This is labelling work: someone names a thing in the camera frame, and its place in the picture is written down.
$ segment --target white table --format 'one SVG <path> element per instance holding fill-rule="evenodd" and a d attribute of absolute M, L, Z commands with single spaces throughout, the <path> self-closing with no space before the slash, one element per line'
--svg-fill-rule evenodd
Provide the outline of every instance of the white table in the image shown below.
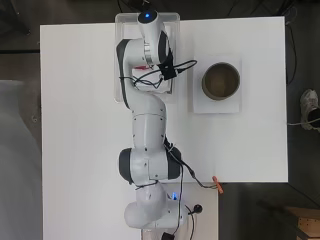
<path fill-rule="evenodd" d="M 184 74 L 176 103 L 167 105 L 170 141 L 201 181 L 216 175 L 223 182 L 286 182 L 283 18 L 182 21 L 180 31 L 178 62 L 241 56 L 242 109 L 191 113 L 190 72 Z M 117 166 L 132 136 L 130 111 L 113 99 L 114 24 L 42 26 L 41 79 L 44 239 L 139 239 L 123 219 L 135 192 Z M 194 239 L 217 239 L 216 191 L 185 189 L 190 205 L 210 209 L 198 217 Z"/>

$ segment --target metal bowl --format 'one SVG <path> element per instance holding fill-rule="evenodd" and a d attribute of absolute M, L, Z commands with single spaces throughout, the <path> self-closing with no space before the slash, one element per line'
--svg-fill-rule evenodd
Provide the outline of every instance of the metal bowl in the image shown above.
<path fill-rule="evenodd" d="M 224 100 L 231 97 L 240 86 L 240 75 L 229 63 L 212 65 L 202 78 L 202 90 L 212 100 Z"/>

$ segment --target led light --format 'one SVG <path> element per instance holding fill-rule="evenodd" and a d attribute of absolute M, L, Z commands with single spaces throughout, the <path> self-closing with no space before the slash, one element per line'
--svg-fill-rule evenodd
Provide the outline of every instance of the led light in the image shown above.
<path fill-rule="evenodd" d="M 177 200 L 177 193 L 175 192 L 172 193 L 172 200 Z"/>

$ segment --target floor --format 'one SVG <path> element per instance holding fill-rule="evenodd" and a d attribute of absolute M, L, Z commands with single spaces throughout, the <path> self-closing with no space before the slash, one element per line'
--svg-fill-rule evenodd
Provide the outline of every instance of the floor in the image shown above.
<path fill-rule="evenodd" d="M 15 0 L 20 18 L 31 34 L 11 32 L 0 36 L 1 50 L 39 49 L 39 25 L 113 22 L 119 12 L 115 0 Z M 178 12 L 182 20 L 226 17 L 268 16 L 281 1 L 265 0 L 254 13 L 259 0 L 240 0 L 228 16 L 233 0 L 152 1 L 158 11 Z M 299 98 L 312 88 L 320 93 L 320 3 L 298 1 L 287 17 L 297 50 L 297 71 L 287 87 L 288 122 L 300 121 Z M 287 71 L 291 79 L 294 55 L 287 32 Z M 40 56 L 1 54 L 0 79 L 25 83 L 21 93 L 21 115 L 41 147 Z M 296 239 L 256 203 L 265 199 L 275 205 L 318 208 L 320 205 L 320 134 L 301 127 L 288 127 L 288 184 L 227 184 L 220 197 L 220 239 Z"/>

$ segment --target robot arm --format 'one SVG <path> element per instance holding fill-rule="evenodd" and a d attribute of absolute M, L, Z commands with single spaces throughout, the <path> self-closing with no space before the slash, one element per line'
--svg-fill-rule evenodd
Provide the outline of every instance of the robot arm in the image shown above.
<path fill-rule="evenodd" d="M 175 179 L 180 165 L 164 148 L 166 106 L 157 96 L 134 88 L 132 69 L 136 66 L 161 65 L 171 61 L 164 24 L 155 11 L 138 17 L 143 38 L 123 39 L 117 46 L 120 81 L 125 105 L 132 111 L 134 148 L 125 149 L 119 156 L 119 171 L 130 184 L 140 187 L 136 202 L 125 210 L 128 226 L 139 229 L 174 228 L 187 218 L 187 211 L 178 201 L 168 199 L 159 180 Z"/>

